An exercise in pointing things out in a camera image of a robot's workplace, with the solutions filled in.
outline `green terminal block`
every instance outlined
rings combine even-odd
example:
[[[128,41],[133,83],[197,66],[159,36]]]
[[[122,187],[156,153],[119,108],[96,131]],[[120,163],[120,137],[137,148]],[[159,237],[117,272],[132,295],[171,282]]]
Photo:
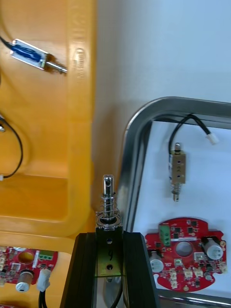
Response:
[[[170,227],[167,225],[159,226],[160,240],[164,246],[171,246]]]
[[[40,250],[39,259],[51,261],[53,259],[54,252],[49,250]]]

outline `wire connector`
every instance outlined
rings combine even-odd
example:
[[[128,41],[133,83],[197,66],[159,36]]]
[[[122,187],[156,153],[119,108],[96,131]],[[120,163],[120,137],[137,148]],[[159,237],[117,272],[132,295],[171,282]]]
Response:
[[[219,142],[219,139],[217,138],[217,136],[214,133],[210,133],[206,136],[206,138],[209,139],[209,141],[211,142],[212,145],[215,145]]]
[[[49,269],[41,269],[37,282],[37,289],[39,291],[44,292],[50,286],[50,276],[51,271]]]

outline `red circuit board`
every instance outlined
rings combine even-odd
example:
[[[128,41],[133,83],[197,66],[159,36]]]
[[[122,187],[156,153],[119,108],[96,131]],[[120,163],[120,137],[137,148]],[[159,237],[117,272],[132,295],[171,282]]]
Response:
[[[170,244],[165,246],[160,237],[160,230],[169,226]],[[193,292],[205,289],[215,282],[214,273],[222,274],[227,270],[226,242],[222,240],[221,231],[209,231],[207,222],[196,218],[175,218],[159,224],[159,233],[147,234],[146,244],[151,254],[158,252],[164,268],[158,274],[157,282],[169,289],[179,292]],[[202,247],[202,239],[215,237],[223,250],[220,260],[211,260]],[[190,243],[192,252],[183,257],[177,253],[177,245]]]
[[[46,252],[37,249],[0,246],[1,286],[5,282],[17,284],[20,273],[24,270],[33,272],[31,284],[36,284],[41,268],[48,268],[52,271],[57,262],[58,252],[48,252],[48,257],[42,257],[41,253]]]

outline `yellow plastic tray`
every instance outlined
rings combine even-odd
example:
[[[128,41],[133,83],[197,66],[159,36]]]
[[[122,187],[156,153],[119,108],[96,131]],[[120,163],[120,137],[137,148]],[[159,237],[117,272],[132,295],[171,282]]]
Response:
[[[0,44],[0,114],[24,147],[17,174],[0,182],[0,245],[61,252],[47,290],[59,307],[74,240],[94,230],[90,207],[95,80],[95,0],[0,1],[0,34],[54,55],[68,74],[40,71]],[[0,133],[0,174],[16,167],[15,136]],[[6,284],[0,303],[37,308],[39,293]]]

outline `white wall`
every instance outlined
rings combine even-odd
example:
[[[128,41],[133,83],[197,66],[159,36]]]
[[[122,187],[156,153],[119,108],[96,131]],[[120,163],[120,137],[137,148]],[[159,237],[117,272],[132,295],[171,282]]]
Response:
[[[231,1],[98,0],[97,63],[94,206],[140,106],[168,95],[231,102]]]

